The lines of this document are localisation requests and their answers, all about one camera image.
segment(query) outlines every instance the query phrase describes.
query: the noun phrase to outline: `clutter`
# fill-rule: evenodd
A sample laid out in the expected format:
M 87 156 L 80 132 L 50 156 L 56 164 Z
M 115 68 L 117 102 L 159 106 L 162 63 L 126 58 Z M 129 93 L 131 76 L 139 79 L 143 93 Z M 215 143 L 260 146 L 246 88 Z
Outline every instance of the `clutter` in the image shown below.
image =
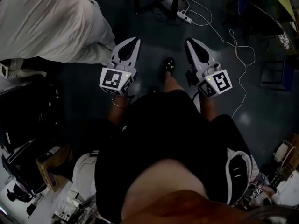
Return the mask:
M 54 175 L 50 168 L 57 167 L 64 162 L 70 162 L 73 159 L 71 146 L 54 146 L 36 159 L 37 166 L 47 186 L 54 192 L 63 185 L 67 179 L 63 176 Z

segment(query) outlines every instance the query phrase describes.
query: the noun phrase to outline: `white shirt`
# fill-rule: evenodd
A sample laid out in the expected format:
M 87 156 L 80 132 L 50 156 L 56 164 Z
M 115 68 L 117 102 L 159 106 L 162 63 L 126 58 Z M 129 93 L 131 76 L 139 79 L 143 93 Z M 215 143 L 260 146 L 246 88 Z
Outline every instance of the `white shirt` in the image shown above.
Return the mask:
M 122 220 L 161 197 L 181 190 L 195 191 L 208 199 L 202 182 L 182 163 L 164 159 L 144 170 L 131 184 L 121 210 Z
M 90 33 L 92 10 L 89 0 L 1 0 L 0 61 L 70 61 Z

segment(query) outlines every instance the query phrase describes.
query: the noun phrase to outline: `person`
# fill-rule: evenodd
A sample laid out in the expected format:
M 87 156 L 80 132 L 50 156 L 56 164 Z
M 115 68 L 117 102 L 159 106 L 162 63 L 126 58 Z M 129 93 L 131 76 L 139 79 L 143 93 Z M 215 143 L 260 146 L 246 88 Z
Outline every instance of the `person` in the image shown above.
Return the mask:
M 116 96 L 107 119 L 86 127 L 72 181 L 108 221 L 236 223 L 244 215 L 227 204 L 247 189 L 249 150 L 232 119 L 201 93 L 198 112 L 173 78 L 175 66 L 164 62 L 163 92 L 129 106 Z
M 114 35 L 92 0 L 1 0 L 0 61 L 107 63 Z

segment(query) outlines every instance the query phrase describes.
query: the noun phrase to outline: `dark floor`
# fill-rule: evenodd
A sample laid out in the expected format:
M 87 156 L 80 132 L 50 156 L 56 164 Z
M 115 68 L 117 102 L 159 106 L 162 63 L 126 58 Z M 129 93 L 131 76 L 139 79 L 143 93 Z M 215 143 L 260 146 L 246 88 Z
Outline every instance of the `dark floor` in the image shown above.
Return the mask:
M 96 0 L 103 15 L 114 30 L 116 41 L 138 36 L 142 41 L 140 59 L 136 64 L 139 73 L 135 82 L 138 95 L 145 94 L 152 86 L 162 87 L 158 74 L 163 60 L 171 56 L 177 62 L 174 77 L 193 96 L 195 87 L 188 87 L 185 72 L 189 64 L 184 50 L 184 41 L 188 37 L 201 40 L 217 52 L 217 60 L 228 70 L 233 89 L 214 98 L 220 114 L 232 115 L 240 105 L 244 90 L 238 84 L 238 79 L 244 71 L 244 66 L 236 59 L 235 50 L 224 44 L 217 34 L 209 27 L 197 27 L 183 23 L 179 27 L 166 23 L 156 23 L 159 18 L 151 11 L 134 15 L 133 0 Z M 209 8 L 213 13 L 213 26 L 223 36 L 223 39 L 233 42 L 229 36 L 230 25 L 222 26 L 226 18 L 225 5 L 229 0 L 196 0 Z M 179 10 L 186 8 L 183 0 L 179 2 Z M 191 9 L 203 14 L 209 13 L 196 4 Z M 205 23 L 195 14 L 190 14 L 197 23 Z M 270 39 L 259 35 L 250 39 L 236 38 L 239 45 L 250 44 L 256 51 L 256 63 L 248 68 L 242 78 L 242 84 L 247 90 L 243 106 L 234 116 L 234 121 L 240 129 L 249 149 L 258 165 L 268 162 L 275 148 L 282 140 L 299 127 L 299 89 L 298 75 L 295 75 L 294 91 L 270 91 L 260 86 L 263 62 L 267 59 L 281 60 L 285 52 Z M 249 50 L 241 50 L 240 57 L 250 63 L 253 59 Z M 111 105 L 111 96 L 99 88 L 101 66 L 96 64 L 60 64 L 45 62 L 49 77 L 58 79 L 63 86 L 65 99 L 64 138 L 72 143 L 78 143 L 86 121 L 94 117 L 104 117 Z

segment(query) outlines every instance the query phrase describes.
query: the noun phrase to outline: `black shorts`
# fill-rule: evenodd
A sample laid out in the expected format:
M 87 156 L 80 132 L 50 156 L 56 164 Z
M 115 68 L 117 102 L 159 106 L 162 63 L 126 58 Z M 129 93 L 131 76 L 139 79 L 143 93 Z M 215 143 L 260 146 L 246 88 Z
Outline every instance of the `black shorts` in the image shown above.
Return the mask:
M 227 148 L 248 148 L 233 120 L 220 115 L 212 122 L 198 113 L 184 91 L 153 93 L 141 97 L 117 127 L 107 120 L 93 120 L 87 140 L 100 151 L 95 184 L 99 213 L 121 221 L 124 198 L 133 181 L 161 159 L 183 163 L 206 188 L 211 200 L 226 203 Z

